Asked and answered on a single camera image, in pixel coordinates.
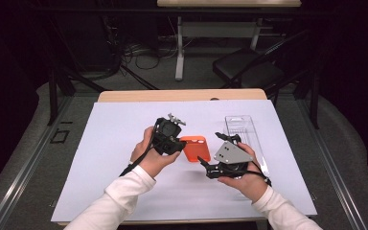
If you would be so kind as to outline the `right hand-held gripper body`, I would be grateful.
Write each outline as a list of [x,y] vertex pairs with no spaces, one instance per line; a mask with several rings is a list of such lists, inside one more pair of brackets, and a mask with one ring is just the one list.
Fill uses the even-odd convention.
[[253,157],[230,142],[224,142],[214,155],[218,161],[216,170],[219,176],[239,177],[247,172],[248,163],[253,161]]

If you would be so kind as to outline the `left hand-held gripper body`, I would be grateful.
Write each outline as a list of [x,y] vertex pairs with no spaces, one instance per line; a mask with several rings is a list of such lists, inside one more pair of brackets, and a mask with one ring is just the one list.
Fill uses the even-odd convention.
[[152,145],[160,155],[167,154],[169,144],[182,142],[178,138],[178,134],[181,132],[180,125],[185,126],[186,123],[171,113],[168,114],[168,119],[163,117],[157,119],[152,136]]

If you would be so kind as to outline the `orange phone case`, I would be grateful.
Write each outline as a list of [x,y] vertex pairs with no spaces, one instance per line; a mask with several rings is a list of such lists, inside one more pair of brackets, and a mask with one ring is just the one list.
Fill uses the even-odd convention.
[[184,154],[189,162],[197,162],[198,158],[209,162],[211,160],[206,138],[203,136],[183,136],[180,138],[185,143]]

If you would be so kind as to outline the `clear plastic tray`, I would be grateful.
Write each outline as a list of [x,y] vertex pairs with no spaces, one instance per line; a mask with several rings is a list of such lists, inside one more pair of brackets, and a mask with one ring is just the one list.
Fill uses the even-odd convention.
[[229,136],[238,134],[241,141],[255,151],[263,174],[269,176],[268,166],[252,118],[249,115],[226,116],[225,123],[226,133]]

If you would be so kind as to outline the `person's left hand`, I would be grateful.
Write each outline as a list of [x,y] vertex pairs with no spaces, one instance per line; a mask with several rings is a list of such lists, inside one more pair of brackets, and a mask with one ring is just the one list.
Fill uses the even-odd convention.
[[[152,126],[145,129],[143,140],[135,146],[130,156],[131,162],[135,162],[148,149],[148,144],[151,143],[150,137],[152,135],[152,130]],[[155,178],[165,167],[173,163],[179,154],[180,152],[177,151],[171,155],[160,155],[155,149],[149,149],[146,156],[139,163],[139,166],[150,177]]]

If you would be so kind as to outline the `person's right hand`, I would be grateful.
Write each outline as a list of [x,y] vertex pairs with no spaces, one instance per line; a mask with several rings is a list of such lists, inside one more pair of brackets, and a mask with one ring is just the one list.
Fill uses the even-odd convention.
[[245,197],[257,202],[264,195],[268,185],[261,176],[257,175],[260,171],[260,164],[254,150],[244,143],[238,143],[238,147],[254,158],[247,167],[251,173],[246,173],[240,178],[221,176],[218,178],[218,182],[239,190]]

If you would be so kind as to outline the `black chair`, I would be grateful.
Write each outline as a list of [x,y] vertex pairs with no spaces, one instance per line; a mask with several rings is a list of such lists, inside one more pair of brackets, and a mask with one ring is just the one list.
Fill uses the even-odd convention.
[[287,54],[304,44],[310,32],[304,30],[287,37],[261,53],[250,48],[242,48],[225,55],[213,62],[213,72],[223,81],[222,88],[260,88],[269,95],[278,95],[279,90],[287,84],[304,76],[308,70],[286,70],[281,66],[281,60],[286,60]]

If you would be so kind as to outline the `desk with white legs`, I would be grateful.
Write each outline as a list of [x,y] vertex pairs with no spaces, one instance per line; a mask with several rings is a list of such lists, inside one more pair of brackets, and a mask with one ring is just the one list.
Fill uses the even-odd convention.
[[[221,10],[233,9],[297,9],[301,6],[301,0],[157,0],[157,6],[161,8],[188,10],[195,8],[218,8]],[[175,79],[183,80],[184,71],[184,45],[183,37],[249,37],[252,39],[251,48],[255,48],[262,27],[262,18],[247,22],[217,22],[201,21],[189,22],[181,16],[177,17],[177,60]]]

